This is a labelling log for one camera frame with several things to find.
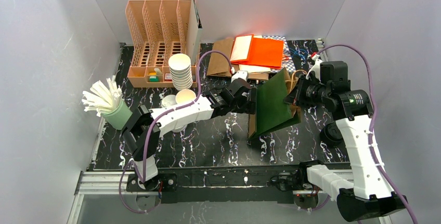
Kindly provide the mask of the green paper bag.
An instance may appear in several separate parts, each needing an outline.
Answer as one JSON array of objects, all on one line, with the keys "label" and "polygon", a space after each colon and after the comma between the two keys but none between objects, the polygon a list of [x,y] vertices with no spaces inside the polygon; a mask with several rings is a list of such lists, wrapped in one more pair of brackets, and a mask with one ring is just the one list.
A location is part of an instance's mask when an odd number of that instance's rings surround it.
[{"label": "green paper bag", "polygon": [[301,122],[301,109],[284,99],[297,83],[283,68],[257,87],[256,112],[249,116],[248,138],[258,138]]}]

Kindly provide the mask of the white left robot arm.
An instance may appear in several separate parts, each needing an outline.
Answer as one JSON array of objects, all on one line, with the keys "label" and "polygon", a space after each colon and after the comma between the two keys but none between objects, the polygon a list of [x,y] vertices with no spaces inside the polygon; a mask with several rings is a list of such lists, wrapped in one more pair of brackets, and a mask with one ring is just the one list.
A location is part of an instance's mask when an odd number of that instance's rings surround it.
[{"label": "white left robot arm", "polygon": [[165,134],[228,113],[254,114],[256,105],[257,88],[234,75],[228,86],[201,91],[195,99],[183,103],[156,109],[139,106],[121,130],[121,137],[132,154],[137,181],[144,187],[150,181],[159,184],[154,154],[159,139]]}]

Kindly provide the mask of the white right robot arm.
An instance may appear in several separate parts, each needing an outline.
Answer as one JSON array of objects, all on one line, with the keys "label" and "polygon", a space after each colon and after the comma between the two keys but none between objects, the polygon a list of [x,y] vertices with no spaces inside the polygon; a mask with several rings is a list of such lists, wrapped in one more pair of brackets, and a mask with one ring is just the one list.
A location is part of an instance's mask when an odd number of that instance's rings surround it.
[{"label": "white right robot arm", "polygon": [[353,180],[332,172],[318,160],[302,162],[293,177],[296,186],[310,184],[335,200],[348,222],[390,215],[405,208],[406,198],[381,173],[383,162],[370,124],[373,105],[364,90],[351,90],[343,61],[316,61],[285,97],[299,107],[323,105],[332,113],[348,152]]}]

